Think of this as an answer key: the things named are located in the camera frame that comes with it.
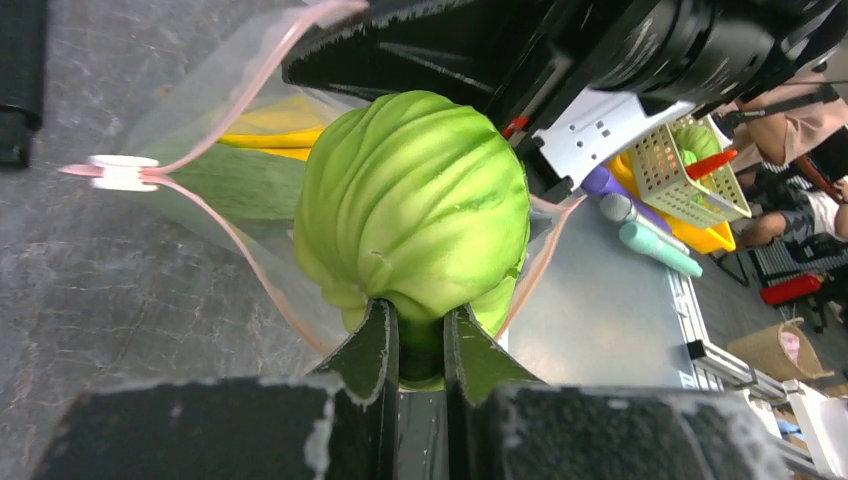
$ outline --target red object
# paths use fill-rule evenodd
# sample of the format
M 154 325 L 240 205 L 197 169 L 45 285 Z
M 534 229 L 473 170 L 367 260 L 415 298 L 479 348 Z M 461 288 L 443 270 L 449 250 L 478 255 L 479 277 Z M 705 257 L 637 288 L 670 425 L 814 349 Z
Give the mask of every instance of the red object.
M 529 121 L 530 118 L 524 116 L 513 118 L 512 121 L 509 122 L 509 125 L 507 125 L 503 131 L 504 138 L 509 140 L 509 137 L 515 134 L 515 132 L 520 132 L 521 130 L 524 130 L 524 127 L 527 126 L 527 122 Z
M 689 175 L 689 178 L 692 180 L 706 177 L 730 163 L 731 160 L 736 158 L 737 153 L 738 152 L 736 150 L 728 150 L 726 152 L 707 157 L 698 163 L 693 163 L 686 167 L 686 174 Z
M 760 290 L 760 298 L 767 305 L 777 306 L 809 295 L 821 288 L 821 280 L 812 273 L 805 273 L 777 285 Z

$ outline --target purple marker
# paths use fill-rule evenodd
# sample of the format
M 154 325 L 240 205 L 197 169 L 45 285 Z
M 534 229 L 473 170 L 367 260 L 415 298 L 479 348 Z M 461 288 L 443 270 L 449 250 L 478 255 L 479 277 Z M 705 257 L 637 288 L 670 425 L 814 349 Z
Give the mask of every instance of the purple marker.
M 660 216 L 647 205 L 642 203 L 641 200 L 633 198 L 633 195 L 631 195 L 626 188 L 622 187 L 621 184 L 618 183 L 618 180 L 615 179 L 615 176 L 610 173 L 607 167 L 603 165 L 595 167 L 591 172 L 589 172 L 589 175 L 583 179 L 583 183 L 581 183 L 580 186 L 583 187 L 583 190 L 586 190 L 586 192 L 592 195 L 607 195 L 609 193 L 624 195 L 633 201 L 633 205 L 637 210 L 639 210 L 639 213 L 651 219 L 651 221 L 657 224 L 658 227 L 668 233 L 671 233 L 671 226 L 669 226 L 665 220 L 660 218 Z

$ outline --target yellow tray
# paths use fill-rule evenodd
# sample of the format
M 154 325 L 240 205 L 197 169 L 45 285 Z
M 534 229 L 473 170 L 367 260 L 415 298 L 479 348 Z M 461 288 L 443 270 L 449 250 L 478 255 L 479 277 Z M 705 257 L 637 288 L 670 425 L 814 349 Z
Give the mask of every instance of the yellow tray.
M 634 197 L 639 197 L 639 188 L 636 186 L 636 179 L 633 177 L 633 172 L 630 170 L 630 157 L 627 153 L 622 153 L 620 156 L 613 158 L 607 162 L 606 167 L 615 176 L 618 183 L 626 188 Z M 679 238 L 683 243 L 689 245 L 698 253 L 708 254 L 716 250 L 725 250 L 732 252 L 736 250 L 736 242 L 733 240 L 733 232 L 730 230 L 730 225 L 727 222 L 719 223 L 710 228 L 698 228 L 683 220 L 672 217 L 671 215 L 653 209 L 663 220 L 671 226 L 671 232 L 675 237 Z

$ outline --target white shirt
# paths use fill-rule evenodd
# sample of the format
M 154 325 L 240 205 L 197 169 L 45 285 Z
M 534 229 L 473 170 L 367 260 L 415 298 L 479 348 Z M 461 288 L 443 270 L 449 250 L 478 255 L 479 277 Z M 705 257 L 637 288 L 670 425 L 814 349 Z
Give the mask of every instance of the white shirt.
M 848 238 L 836 235 L 836 212 L 839 211 L 839 204 L 824 192 L 802 193 L 810 199 L 815 219 L 815 233 L 827 233 L 840 242 L 848 242 Z

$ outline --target white basket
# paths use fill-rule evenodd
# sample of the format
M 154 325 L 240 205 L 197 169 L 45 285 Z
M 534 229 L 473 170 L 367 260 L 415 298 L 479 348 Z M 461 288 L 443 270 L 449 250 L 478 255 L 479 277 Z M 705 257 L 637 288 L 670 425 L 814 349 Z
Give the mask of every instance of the white basket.
M 672 131 L 693 123 L 707 126 L 703 120 L 685 117 L 663 125 L 627 151 L 642 201 L 698 228 L 750 218 L 751 209 L 730 165 L 698 181 L 686 174 Z

